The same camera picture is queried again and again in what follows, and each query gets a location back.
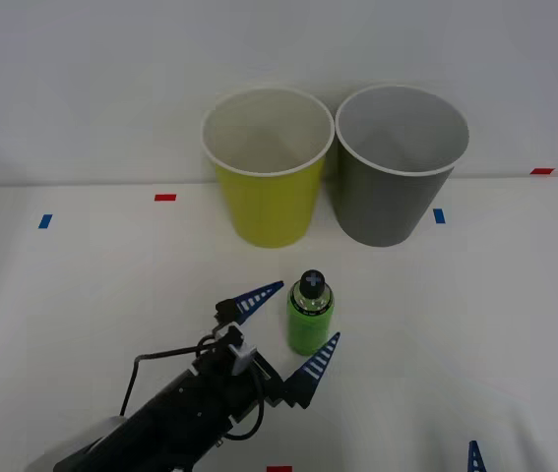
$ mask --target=bottle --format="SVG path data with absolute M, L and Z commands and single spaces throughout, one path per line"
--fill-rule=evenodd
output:
M 287 298 L 288 343 L 293 351 L 310 356 L 327 342 L 334 305 L 325 276 L 313 269 L 303 273 Z

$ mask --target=white table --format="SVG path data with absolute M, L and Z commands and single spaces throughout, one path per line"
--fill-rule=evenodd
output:
M 117 414 L 134 357 L 195 344 L 217 301 L 310 267 L 342 332 L 310 408 L 269 409 L 196 470 L 462 471 L 478 440 L 489 472 L 558 472 L 558 177 L 450 180 L 432 207 L 446 224 L 430 209 L 373 249 L 323 197 L 303 240 L 263 250 L 213 184 L 0 188 L 0 472 Z M 285 297 L 247 324 L 283 375 L 303 362 Z M 190 361 L 142 365 L 129 412 Z

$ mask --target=wire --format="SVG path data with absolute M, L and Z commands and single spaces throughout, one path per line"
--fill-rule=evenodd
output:
M 252 427 L 252 429 L 245 435 L 241 435 L 241 436 L 229 435 L 229 434 L 223 435 L 227 440 L 231 440 L 231 441 L 249 440 L 250 438 L 255 436 L 257 431 L 259 431 L 259 428 L 261 428 L 261 424 L 263 423 L 263 415 L 264 415 L 266 400 L 263 392 L 263 387 L 261 384 L 261 379 L 259 377 L 259 372 L 255 364 L 250 365 L 250 375 L 252 376 L 252 382 L 255 385 L 255 389 L 257 390 L 257 404 L 259 406 L 259 415 L 257 416 L 257 421 L 255 422 L 255 425 Z
M 128 401 L 130 400 L 130 394 L 132 393 L 132 388 L 134 387 L 134 382 L 137 379 L 137 374 L 139 373 L 139 363 L 141 361 L 151 361 L 152 359 L 163 359 L 165 357 L 180 356 L 182 354 L 193 354 L 199 353 L 201 351 L 206 351 L 212 349 L 217 343 L 214 342 L 208 345 L 198 345 L 192 347 L 183 347 L 182 349 L 174 349 L 172 351 L 162 351 L 155 352 L 154 354 L 142 354 L 134 360 L 134 367 L 132 368 L 132 376 L 130 377 L 130 383 L 128 383 L 128 389 L 125 392 L 125 398 L 123 399 L 123 405 L 121 406 L 120 416 L 125 415 L 125 410 L 128 407 Z
M 209 339 L 215 339 L 216 337 L 213 336 L 212 334 L 208 334 L 206 336 L 204 336 L 202 339 L 200 339 L 200 342 L 198 342 L 198 347 L 199 346 L 204 346 L 204 343 L 207 342 Z M 196 357 L 200 357 L 200 352 L 196 352 Z

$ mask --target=paper cup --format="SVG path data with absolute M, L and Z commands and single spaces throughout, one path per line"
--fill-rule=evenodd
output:
M 376 86 L 347 98 L 336 131 L 338 222 L 354 240 L 377 247 L 410 235 L 468 145 L 458 110 L 402 86 Z
M 222 100 L 202 135 L 239 236 L 264 248 L 300 239 L 335 135 L 327 107 L 302 91 L 255 88 Z

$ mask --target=bottle cap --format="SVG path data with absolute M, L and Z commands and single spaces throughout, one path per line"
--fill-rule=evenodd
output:
M 307 270 L 300 277 L 300 293 L 306 298 L 315 300 L 325 291 L 325 276 L 318 270 Z

